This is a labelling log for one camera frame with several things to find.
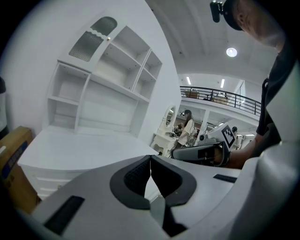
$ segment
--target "black slot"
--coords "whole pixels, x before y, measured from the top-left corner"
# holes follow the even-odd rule
[[[221,174],[216,174],[213,178],[226,181],[226,182],[231,182],[231,183],[235,183],[235,181],[238,179],[235,177],[225,176]]]
[[[69,197],[44,226],[52,232],[61,235],[83,202],[84,198],[82,197]]]

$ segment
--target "white vanity table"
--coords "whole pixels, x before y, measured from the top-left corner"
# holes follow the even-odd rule
[[[155,133],[155,138],[153,143],[151,144],[151,148],[155,149],[155,145],[157,145],[158,147],[163,149],[162,156],[168,157],[171,149],[174,147],[175,141],[175,137]]]
[[[162,156],[164,157],[168,157],[170,155],[170,151],[176,142],[176,137],[170,137],[169,134],[173,132],[173,126],[176,119],[175,110],[175,106],[170,106],[167,109],[159,129],[157,133],[155,133],[153,143],[151,144],[153,149],[157,149],[157,146],[162,148]]]

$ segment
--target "balcony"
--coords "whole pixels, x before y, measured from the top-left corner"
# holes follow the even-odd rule
[[[180,87],[182,100],[198,99],[203,103],[212,102],[233,107],[237,110],[243,110],[250,114],[255,115],[256,119],[261,115],[261,103],[245,96],[241,96],[232,92],[220,91],[217,89],[210,88],[199,88],[199,87]]]

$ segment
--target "cardboard box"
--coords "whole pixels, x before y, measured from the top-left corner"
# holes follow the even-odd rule
[[[0,140],[2,183],[14,206],[29,214],[40,199],[17,162],[31,142],[32,133],[26,127],[18,127]]]

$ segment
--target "white wall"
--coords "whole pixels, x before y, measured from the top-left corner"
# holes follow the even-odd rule
[[[244,84],[244,80],[240,80],[239,83],[236,85],[236,88],[234,89],[234,93],[240,94],[240,88]]]
[[[228,56],[205,56],[203,58],[178,59],[175,61],[178,74],[206,73],[243,79],[251,83],[262,84],[267,73],[249,62]]]
[[[0,75],[7,85],[10,129],[23,125],[33,129],[35,134],[41,131],[46,92],[57,58],[70,38],[104,10],[126,20],[163,63],[139,136],[151,142],[168,106],[179,106],[181,97],[166,38],[151,9],[142,0],[41,2],[20,24],[1,59]]]
[[[262,100],[262,86],[261,85],[245,81],[245,91],[246,91],[245,92],[246,97],[256,100],[258,102],[261,102],[261,100]]]

